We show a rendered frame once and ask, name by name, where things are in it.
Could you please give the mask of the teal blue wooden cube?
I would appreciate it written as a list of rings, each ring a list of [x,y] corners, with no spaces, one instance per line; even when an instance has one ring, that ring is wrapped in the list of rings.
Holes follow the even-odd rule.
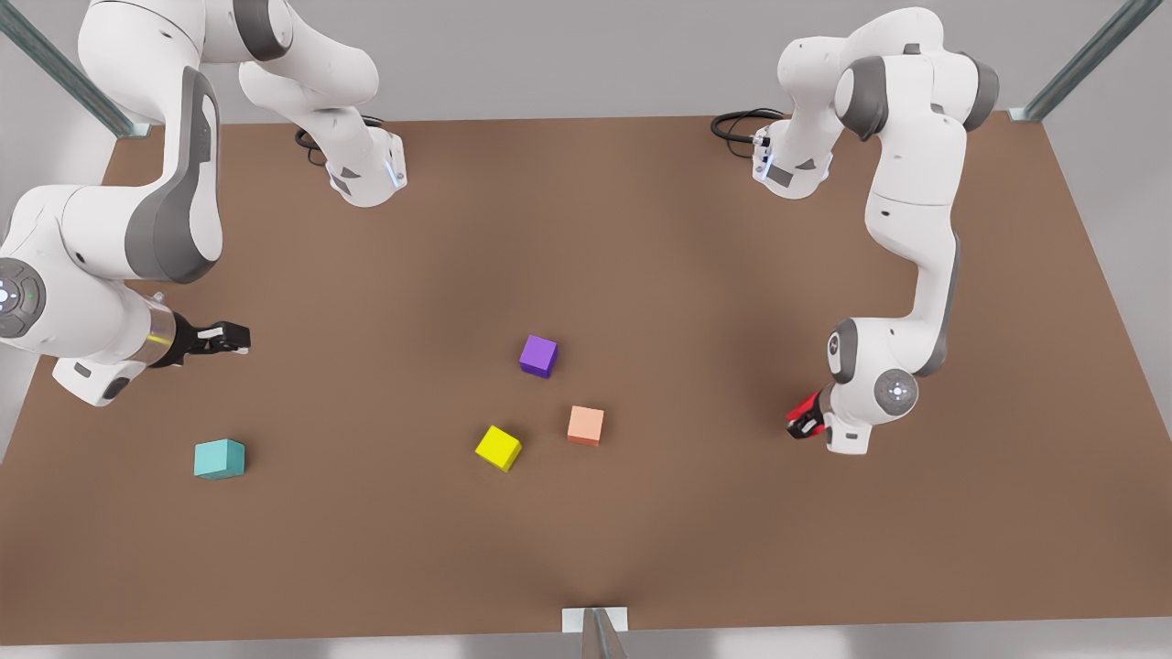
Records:
[[[245,473],[245,446],[234,439],[216,439],[195,446],[193,475],[222,480]]]

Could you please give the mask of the purple wooden cube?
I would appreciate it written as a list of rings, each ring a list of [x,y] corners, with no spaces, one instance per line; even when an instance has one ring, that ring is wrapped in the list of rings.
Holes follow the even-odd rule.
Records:
[[[559,346],[553,340],[529,335],[518,364],[523,372],[548,379],[558,354]]]

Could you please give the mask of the yellow wooden cube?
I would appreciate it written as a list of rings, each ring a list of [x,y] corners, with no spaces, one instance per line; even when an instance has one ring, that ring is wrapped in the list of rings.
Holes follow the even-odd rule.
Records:
[[[481,442],[473,448],[473,454],[486,460],[502,473],[507,473],[515,466],[515,460],[522,451],[519,439],[512,437],[498,426],[489,426]]]

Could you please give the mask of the silver frame post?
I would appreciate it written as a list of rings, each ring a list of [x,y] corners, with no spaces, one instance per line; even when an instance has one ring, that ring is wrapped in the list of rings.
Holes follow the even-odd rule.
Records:
[[[105,125],[114,137],[143,138],[149,136],[151,125],[134,122],[114,106],[104,91],[91,83],[91,79],[79,70],[56,46],[38,29],[28,18],[18,11],[11,0],[0,0],[0,33],[32,59],[63,89],[79,106],[90,113],[101,125]]]
[[[619,632],[627,632],[628,609],[563,609],[563,633],[581,634],[581,659],[628,659]]]
[[[1125,42],[1138,27],[1146,21],[1165,0],[1125,0],[1113,16],[1101,26],[1092,38],[1081,46],[1067,64],[1045,83],[1026,106],[1007,110],[1014,124],[1040,124],[1069,95],[1075,91],[1088,76],[1118,47]]]

